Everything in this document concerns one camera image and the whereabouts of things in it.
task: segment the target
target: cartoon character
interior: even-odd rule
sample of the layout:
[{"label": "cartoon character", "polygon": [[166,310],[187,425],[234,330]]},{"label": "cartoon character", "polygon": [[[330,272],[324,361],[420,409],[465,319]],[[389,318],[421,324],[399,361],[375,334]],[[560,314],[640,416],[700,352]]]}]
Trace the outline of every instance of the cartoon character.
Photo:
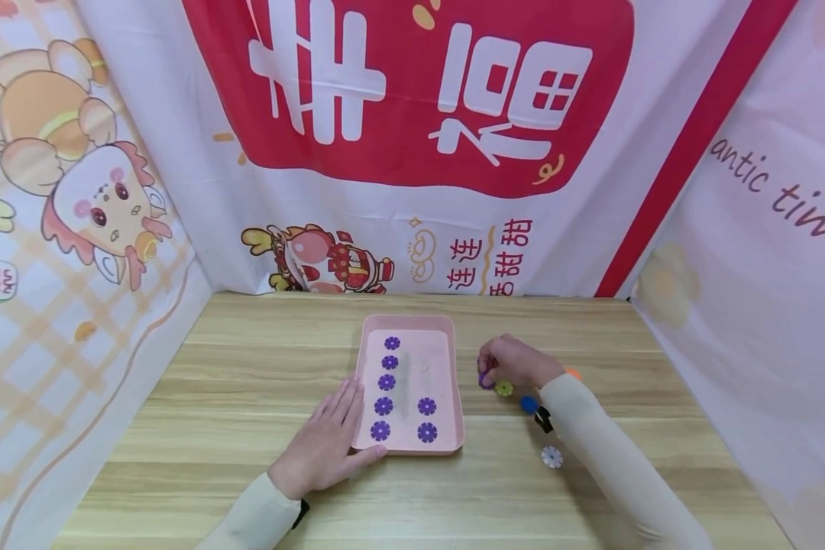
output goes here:
[{"label": "cartoon character", "polygon": [[278,273],[269,277],[269,286],[275,290],[384,294],[382,283],[394,278],[393,261],[377,261],[369,250],[355,247],[344,231],[334,237],[314,224],[286,231],[269,225],[246,229],[241,238],[254,256],[274,254]]},{"label": "cartoon character", "polygon": [[116,114],[90,95],[93,83],[106,85],[107,69],[89,39],[0,57],[0,169],[19,189],[46,198],[44,238],[65,254],[76,251],[112,283],[128,272],[136,290],[157,243],[173,233],[157,220],[166,203],[147,161],[134,144],[116,140]]},{"label": "cartoon character", "polygon": [[9,181],[24,190],[54,186],[116,139],[116,114],[90,95],[93,83],[106,85],[107,69],[90,39],[0,57],[0,167]]},{"label": "cartoon character", "polygon": [[132,290],[140,288],[157,242],[173,236],[156,220],[165,214],[165,200],[153,189],[146,164],[134,144],[116,141],[84,156],[43,193],[43,237],[55,239],[64,253],[76,249],[85,265],[94,262],[112,283],[120,284],[128,268]]}]

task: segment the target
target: left hand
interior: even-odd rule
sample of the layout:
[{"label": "left hand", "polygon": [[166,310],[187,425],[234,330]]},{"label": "left hand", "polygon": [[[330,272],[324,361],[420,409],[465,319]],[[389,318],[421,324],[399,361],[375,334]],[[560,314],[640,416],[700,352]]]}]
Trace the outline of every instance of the left hand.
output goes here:
[{"label": "left hand", "polygon": [[385,456],[382,445],[349,454],[363,416],[363,386],[356,377],[327,395],[268,470],[275,488],[291,500],[326,490]]}]

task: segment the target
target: pink tray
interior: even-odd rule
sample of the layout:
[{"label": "pink tray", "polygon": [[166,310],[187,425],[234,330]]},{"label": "pink tray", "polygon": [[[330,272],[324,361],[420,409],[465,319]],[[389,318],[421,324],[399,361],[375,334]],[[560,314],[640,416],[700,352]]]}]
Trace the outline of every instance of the pink tray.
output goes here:
[{"label": "pink tray", "polygon": [[447,455],[464,444],[452,319],[370,315],[356,372],[364,412],[354,449],[384,445],[393,455]]}]

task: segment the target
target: beige sleeve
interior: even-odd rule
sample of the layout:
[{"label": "beige sleeve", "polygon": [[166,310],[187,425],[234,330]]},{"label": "beige sleeve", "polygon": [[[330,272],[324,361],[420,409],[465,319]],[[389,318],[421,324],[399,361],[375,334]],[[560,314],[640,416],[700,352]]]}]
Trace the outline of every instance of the beige sleeve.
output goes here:
[{"label": "beige sleeve", "polygon": [[241,494],[229,514],[198,550],[272,550],[293,527],[301,504],[288,500],[262,474]]},{"label": "beige sleeve", "polygon": [[712,550],[706,530],[577,378],[541,389],[550,422],[648,550]]}]

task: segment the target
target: wooden table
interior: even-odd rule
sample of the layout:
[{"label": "wooden table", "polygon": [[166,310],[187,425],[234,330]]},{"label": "wooden table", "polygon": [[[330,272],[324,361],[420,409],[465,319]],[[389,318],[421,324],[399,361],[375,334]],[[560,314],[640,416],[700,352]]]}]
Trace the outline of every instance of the wooden table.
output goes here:
[{"label": "wooden table", "polygon": [[581,372],[715,548],[791,547],[627,302],[279,293],[214,296],[54,548],[194,548],[353,371],[375,312],[452,317],[464,449],[389,458],[316,494],[280,548],[631,548],[580,463],[545,467],[547,436],[517,400],[477,386],[477,349],[501,332]]}]

